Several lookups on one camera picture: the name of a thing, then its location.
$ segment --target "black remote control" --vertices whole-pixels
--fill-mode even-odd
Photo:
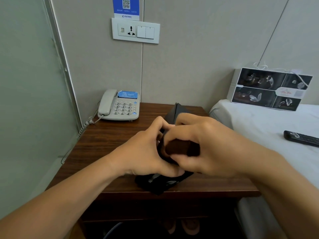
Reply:
[[[319,147],[319,138],[303,135],[300,133],[284,131],[284,138],[288,141]]]

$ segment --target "landline phone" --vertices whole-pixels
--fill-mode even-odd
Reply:
[[[105,120],[132,121],[139,116],[139,105],[138,92],[108,89],[102,96],[98,117]]]

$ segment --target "qr code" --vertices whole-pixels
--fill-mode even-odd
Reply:
[[[303,95],[303,91],[302,90],[297,90],[295,93],[295,97],[301,97]]]
[[[130,0],[122,0],[123,9],[131,9]]]

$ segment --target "white bed sheet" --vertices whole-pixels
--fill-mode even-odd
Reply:
[[[289,142],[283,137],[284,130],[319,137],[319,105],[301,104],[297,111],[289,112],[220,100],[211,109],[210,117],[279,152],[319,188],[319,148]],[[262,197],[243,198],[238,211],[248,239],[263,239],[268,231],[280,228]]]

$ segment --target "left hand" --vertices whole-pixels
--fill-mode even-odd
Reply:
[[[138,132],[125,144],[116,148],[108,157],[110,165],[120,175],[156,174],[167,177],[177,177],[185,171],[179,166],[167,163],[157,153],[157,141],[163,134],[161,128],[169,130],[175,125],[168,124],[162,117],[157,117],[145,131]]]

